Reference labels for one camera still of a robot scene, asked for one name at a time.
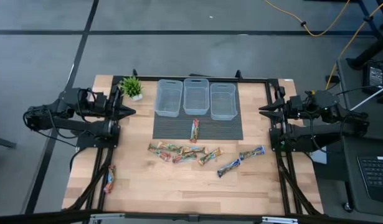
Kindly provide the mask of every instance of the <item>black floor stripe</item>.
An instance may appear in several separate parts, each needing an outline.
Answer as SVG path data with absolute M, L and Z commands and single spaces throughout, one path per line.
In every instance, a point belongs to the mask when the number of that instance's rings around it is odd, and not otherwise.
M 0 30 L 0 35 L 82 35 L 84 30 Z
M 71 73 L 70 73 L 70 76 L 69 76 L 69 79 L 67 82 L 67 86 L 65 87 L 65 89 L 71 88 L 73 86 L 73 81 L 75 80 L 78 66 L 80 63 L 80 59 L 82 58 L 83 50 L 84 50 L 85 45 L 86 45 L 87 32 L 90 30 L 90 28 L 92 26 L 93 18 L 94 18 L 94 15 L 96 14 L 97 6 L 98 6 L 98 0 L 94 0 L 92 8 L 90 10 L 89 17 L 87 19 L 85 30 L 82 32 L 82 34 L 83 34 L 82 39 L 80 40 L 77 54 L 75 56 L 75 60 L 73 62 L 73 67 L 71 69 Z M 57 137 L 57 133 L 55 131 L 52 131 L 50 136 Z M 45 179 L 47 169 L 49 168 L 49 163 L 50 163 L 50 160 L 51 160 L 51 157 L 53 154 L 54 145 L 55 145 L 54 139 L 48 138 L 46 140 L 46 144 L 45 144 L 45 148 L 44 148 L 44 155 L 42 158 L 40 168 L 37 171 L 37 177 L 36 177 L 35 183 L 32 187 L 31 195 L 29 196 L 29 200 L 28 200 L 28 203 L 26 205 L 25 214 L 34 213 L 34 211 L 35 211 L 35 207 L 36 207 L 37 201 L 39 199 L 40 190 L 42 190 L 43 181 Z
M 354 35 L 356 31 L 328 31 L 327 36 Z M 91 30 L 89 35 L 309 35 L 303 30 Z M 373 35 L 360 31 L 358 35 Z
M 90 31 L 90 28 L 92 27 L 92 22 L 93 22 L 95 14 L 96 14 L 97 6 L 98 6 L 98 1 L 99 0 L 94 0 L 93 1 L 92 9 L 90 10 L 90 14 L 89 14 L 89 17 L 88 17 L 87 22 L 86 22 L 85 32 L 82 35 L 82 38 L 80 39 L 80 43 L 79 43 L 79 47 L 78 47 L 78 50 L 77 50 L 77 54 L 75 56 L 75 60 L 73 61 L 73 64 L 72 64 L 73 66 L 72 66 L 70 75 L 68 77 L 67 84 L 65 86 L 66 90 L 69 89 L 69 88 L 72 88 L 73 87 L 73 83 L 75 82 L 75 78 L 77 76 L 79 64 L 80 64 L 80 61 L 82 59 L 83 51 L 85 50 L 86 41 L 87 41 L 87 37 L 88 37 L 88 32 Z
M 91 23 L 87 23 L 87 30 L 0 30 L 0 35 L 309 35 L 304 30 L 90 30 L 90 26 Z M 345 36 L 354 33 L 352 30 L 335 30 L 328 31 L 325 36 Z M 364 35 L 374 33 L 358 33 L 358 36 Z

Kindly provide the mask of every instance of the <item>wooden tabletop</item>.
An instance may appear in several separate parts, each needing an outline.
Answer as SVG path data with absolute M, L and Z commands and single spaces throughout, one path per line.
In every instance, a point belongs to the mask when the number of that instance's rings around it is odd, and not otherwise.
M 93 91 L 109 94 L 111 75 L 97 75 Z M 293 80 L 279 80 L 287 96 L 296 94 Z M 121 136 L 113 154 L 116 166 L 112 193 L 107 194 L 104 210 L 116 212 L 207 213 L 237 215 L 283 215 L 278 169 L 270 147 L 270 120 L 258 112 L 267 104 L 264 84 L 238 83 L 244 140 L 198 140 L 197 146 L 209 151 L 220 147 L 224 154 L 200 166 L 197 161 L 178 164 L 164 162 L 147 150 L 149 143 L 166 141 L 191 146 L 188 140 L 153 139 L 154 101 L 157 82 L 142 82 L 143 99 L 123 104 L 137 111 L 120 121 Z M 217 170 L 234 161 L 239 152 L 263 145 L 266 154 L 243 161 L 241 166 L 218 178 Z M 62 207 L 68 207 L 85 190 L 96 157 L 95 148 L 80 153 L 73 162 Z M 313 165 L 302 153 L 293 153 L 300 189 L 322 212 Z M 291 189 L 288 188 L 291 201 Z

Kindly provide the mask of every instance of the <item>colorful wrapper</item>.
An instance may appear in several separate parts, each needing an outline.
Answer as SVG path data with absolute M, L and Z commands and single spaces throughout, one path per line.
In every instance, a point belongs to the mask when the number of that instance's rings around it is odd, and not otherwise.
M 172 158 L 172 155 L 170 153 L 163 152 L 162 150 L 157 149 L 157 147 L 153 146 L 152 144 L 148 146 L 148 151 L 155 153 L 157 156 L 159 156 L 166 162 L 170 161 Z
M 230 163 L 230 164 L 226 165 L 225 167 L 221 168 L 220 170 L 218 170 L 217 171 L 217 175 L 219 177 L 222 177 L 225 173 L 227 173 L 228 171 L 238 167 L 239 165 L 241 165 L 241 160 L 240 159 L 236 159 L 232 163 Z
M 181 154 L 181 148 L 182 147 L 177 147 L 173 144 L 169 144 L 166 142 L 158 142 L 157 148 L 172 151 L 172 152 L 177 152 L 178 154 Z
M 206 162 L 208 162 L 209 160 L 213 159 L 213 158 L 216 158 L 218 156 L 220 156 L 221 154 L 223 154 L 223 151 L 220 149 L 220 148 L 217 148 L 215 149 L 215 151 L 211 152 L 211 153 L 208 153 L 206 156 L 204 157 L 201 157 L 198 159 L 198 163 L 200 165 L 204 165 Z
M 107 177 L 107 182 L 106 185 L 104 186 L 104 192 L 106 194 L 111 193 L 112 187 L 114 184 L 114 179 L 115 179 L 115 166 L 108 166 L 108 177 Z
M 263 155 L 264 153 L 265 153 L 264 146 L 259 146 L 253 151 L 240 152 L 240 159 L 244 160 L 244 159 L 249 158 L 251 156 Z
M 198 146 L 182 147 L 180 154 L 186 154 L 190 152 L 202 152 L 204 154 L 208 154 L 208 149 L 206 147 L 198 147 Z
M 190 142 L 193 142 L 193 143 L 197 142 L 198 130 L 199 130 L 199 120 L 198 119 L 194 119 L 192 121 Z
M 173 163 L 178 163 L 189 159 L 197 159 L 197 154 L 195 152 L 190 152 L 187 154 L 178 155 L 172 161 Z

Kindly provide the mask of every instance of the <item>laptop keyboard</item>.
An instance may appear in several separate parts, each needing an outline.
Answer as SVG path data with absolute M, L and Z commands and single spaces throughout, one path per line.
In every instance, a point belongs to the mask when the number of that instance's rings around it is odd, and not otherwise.
M 360 157 L 359 163 L 367 186 L 383 187 L 383 157 Z

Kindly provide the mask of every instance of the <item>yellow cable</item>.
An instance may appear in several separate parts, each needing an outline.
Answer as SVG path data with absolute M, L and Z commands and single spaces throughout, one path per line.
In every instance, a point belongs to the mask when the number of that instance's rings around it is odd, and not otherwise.
M 295 19 L 297 19 L 297 20 L 298 20 L 299 22 L 301 22 L 301 23 L 303 22 L 298 16 L 296 16 L 296 15 L 290 13 L 290 12 L 287 12 L 287 11 L 285 11 L 285 10 L 283 10 L 283 9 L 280 9 L 279 7 L 274 6 L 274 5 L 273 5 L 271 2 L 269 2 L 268 0 L 265 0 L 265 1 L 266 1 L 267 4 L 271 5 L 273 8 L 275 8 L 275 9 L 281 11 L 281 12 L 284 12 L 285 14 L 288 14 L 288 15 L 294 17 Z M 346 6 L 348 6 L 349 2 L 350 2 L 350 0 L 348 0 L 348 1 L 346 2 L 345 6 L 341 9 L 341 12 L 339 12 L 338 16 L 335 18 L 335 20 L 333 21 L 333 23 L 331 23 L 331 25 L 329 25 L 329 27 L 328 27 L 326 30 L 324 30 L 322 33 L 320 33 L 320 34 L 312 34 L 312 33 L 310 32 L 310 30 L 308 29 L 308 26 L 303 25 L 303 27 L 306 29 L 306 31 L 307 31 L 307 32 L 310 34 L 310 36 L 312 36 L 312 37 L 319 37 L 319 36 L 324 35 L 325 33 L 327 33 L 327 31 L 330 30 L 330 28 L 332 28 L 332 26 L 336 23 L 336 21 L 341 17 L 341 15 L 343 14 L 343 12 L 344 12 L 345 9 L 346 9 Z
M 370 14 L 370 17 L 372 17 L 380 8 L 383 7 L 383 3 L 381 5 L 379 5 L 371 14 Z M 361 26 L 358 28 L 358 30 L 356 31 L 356 33 L 353 35 L 352 39 L 348 42 L 348 44 L 343 48 L 341 54 L 339 54 L 338 56 L 338 60 L 342 57 L 343 53 L 345 53 L 346 49 L 348 49 L 348 47 L 350 46 L 350 44 L 354 41 L 354 39 L 356 38 L 357 34 L 360 32 L 360 30 L 364 27 L 364 25 L 366 25 L 366 21 L 364 21 Z M 334 67 L 333 67 L 333 70 L 331 71 L 331 74 L 329 75 L 329 78 L 328 78 L 328 81 L 327 81 L 327 85 L 326 85 L 326 90 L 328 89 L 328 86 L 329 86 L 329 83 L 331 81 L 331 78 L 333 77 L 334 75 L 334 72 L 335 72 L 335 69 L 336 69 L 336 63 L 334 64 Z

